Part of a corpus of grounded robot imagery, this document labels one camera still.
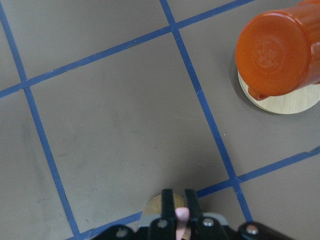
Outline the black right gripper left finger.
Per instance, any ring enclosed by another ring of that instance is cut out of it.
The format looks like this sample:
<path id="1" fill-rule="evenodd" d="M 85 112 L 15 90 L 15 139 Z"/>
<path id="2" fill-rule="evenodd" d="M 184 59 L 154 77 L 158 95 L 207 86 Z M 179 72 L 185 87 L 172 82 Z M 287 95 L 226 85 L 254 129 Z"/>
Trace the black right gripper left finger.
<path id="1" fill-rule="evenodd" d="M 149 224 L 148 240 L 175 240 L 177 218 L 175 214 L 174 195 L 171 189 L 161 191 L 161 212 Z"/>

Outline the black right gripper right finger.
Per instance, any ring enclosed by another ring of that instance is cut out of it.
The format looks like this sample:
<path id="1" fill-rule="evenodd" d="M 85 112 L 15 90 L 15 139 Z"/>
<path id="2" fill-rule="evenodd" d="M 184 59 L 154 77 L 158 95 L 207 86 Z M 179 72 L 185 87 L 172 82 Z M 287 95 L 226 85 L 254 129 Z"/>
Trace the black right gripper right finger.
<path id="1" fill-rule="evenodd" d="M 189 209 L 189 227 L 191 240 L 224 240 L 224 228 L 214 213 L 203 213 L 197 193 L 186 189 L 185 199 Z"/>

